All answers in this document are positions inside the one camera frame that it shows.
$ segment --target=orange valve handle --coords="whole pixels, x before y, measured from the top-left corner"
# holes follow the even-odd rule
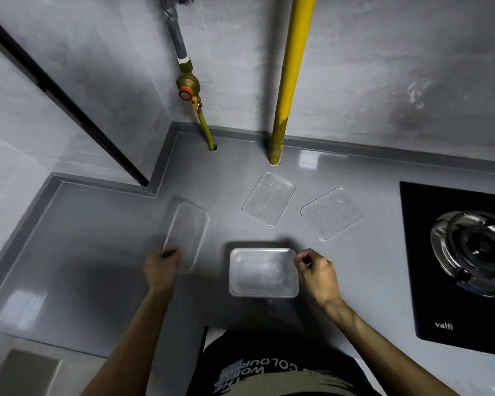
[[[183,85],[182,87],[180,87],[178,94],[181,97],[181,99],[184,101],[190,101],[194,97],[194,92],[192,88],[187,85]]]

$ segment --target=forearm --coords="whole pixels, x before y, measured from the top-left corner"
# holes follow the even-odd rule
[[[123,339],[81,396],[143,396],[170,293],[149,291]]]
[[[325,312],[389,396],[458,396],[367,324],[344,301],[327,306]]]

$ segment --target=person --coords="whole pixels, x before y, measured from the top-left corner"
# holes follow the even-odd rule
[[[146,258],[148,294],[82,396],[145,395],[180,255],[179,250],[158,248]],[[345,334],[387,395],[457,395],[352,310],[341,297],[330,261],[308,249],[297,253],[295,265],[317,305]],[[189,396],[299,393],[378,394],[356,361],[333,348],[287,335],[239,332],[226,332],[205,349],[187,391]]]

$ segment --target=clear plastic lid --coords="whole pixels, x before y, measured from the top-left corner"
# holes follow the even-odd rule
[[[310,229],[326,240],[363,217],[363,212],[342,188],[332,190],[301,209]]]
[[[176,207],[164,248],[181,249],[178,273],[190,273],[193,270],[208,223],[209,216],[197,205],[181,202]]]
[[[271,172],[266,172],[258,181],[242,209],[265,224],[274,226],[294,191],[294,184]]]

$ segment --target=black t-shirt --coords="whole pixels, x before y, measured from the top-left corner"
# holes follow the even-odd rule
[[[226,332],[200,356],[187,396],[377,396],[356,360],[277,334]]]

